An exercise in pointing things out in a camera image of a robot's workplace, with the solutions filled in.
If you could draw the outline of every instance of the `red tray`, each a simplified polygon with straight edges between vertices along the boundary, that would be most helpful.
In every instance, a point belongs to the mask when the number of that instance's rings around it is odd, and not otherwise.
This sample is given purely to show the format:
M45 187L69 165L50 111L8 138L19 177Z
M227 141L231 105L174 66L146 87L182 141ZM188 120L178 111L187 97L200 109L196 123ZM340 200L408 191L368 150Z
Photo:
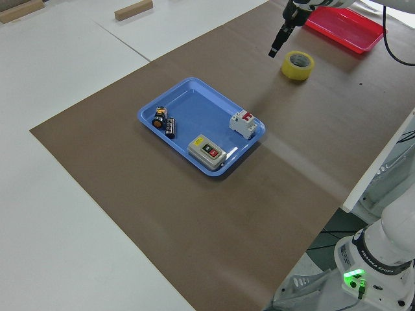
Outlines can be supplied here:
M383 36L380 24L348 8L319 7L305 24L359 54L370 51Z

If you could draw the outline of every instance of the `white circuit breaker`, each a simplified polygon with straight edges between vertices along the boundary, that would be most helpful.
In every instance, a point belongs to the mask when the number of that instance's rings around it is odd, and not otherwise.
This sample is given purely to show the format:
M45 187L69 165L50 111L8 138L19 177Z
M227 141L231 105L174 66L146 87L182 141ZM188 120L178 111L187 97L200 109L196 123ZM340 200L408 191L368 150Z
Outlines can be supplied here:
M231 117L229 127L240 133L245 139L251 139L257 129L254 120L255 117L251 113L242 110Z

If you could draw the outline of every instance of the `wooden block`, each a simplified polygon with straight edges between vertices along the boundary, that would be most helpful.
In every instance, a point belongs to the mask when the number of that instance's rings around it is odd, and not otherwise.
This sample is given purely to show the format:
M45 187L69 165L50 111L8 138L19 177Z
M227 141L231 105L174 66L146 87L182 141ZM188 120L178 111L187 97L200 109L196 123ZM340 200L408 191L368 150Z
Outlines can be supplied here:
M0 22L3 24L44 8L42 0L30 0L22 5L0 12Z
M132 17L144 11L150 10L153 7L152 0L142 0L134 5L127 6L118 11L115 11L115 18L118 21L123 21L126 18Z

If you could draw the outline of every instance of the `red button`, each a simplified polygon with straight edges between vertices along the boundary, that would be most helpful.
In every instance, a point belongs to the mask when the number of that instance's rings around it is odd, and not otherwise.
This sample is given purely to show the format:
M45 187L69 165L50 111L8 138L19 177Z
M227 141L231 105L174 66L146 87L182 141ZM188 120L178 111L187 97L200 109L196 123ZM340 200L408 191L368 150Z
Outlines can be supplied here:
M218 155L218 152L217 152L215 149L212 149L212 150L210 150L209 154L210 154L212 157L216 157L216 156Z

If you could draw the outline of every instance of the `cable connector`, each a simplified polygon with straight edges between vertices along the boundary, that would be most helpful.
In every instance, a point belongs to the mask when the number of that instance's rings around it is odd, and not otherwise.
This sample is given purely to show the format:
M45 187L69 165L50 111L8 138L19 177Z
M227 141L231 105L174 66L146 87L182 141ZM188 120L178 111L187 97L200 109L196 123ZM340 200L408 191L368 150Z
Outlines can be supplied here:
M359 286L359 296L358 299L362 299L366 291L366 280L361 280L361 285Z

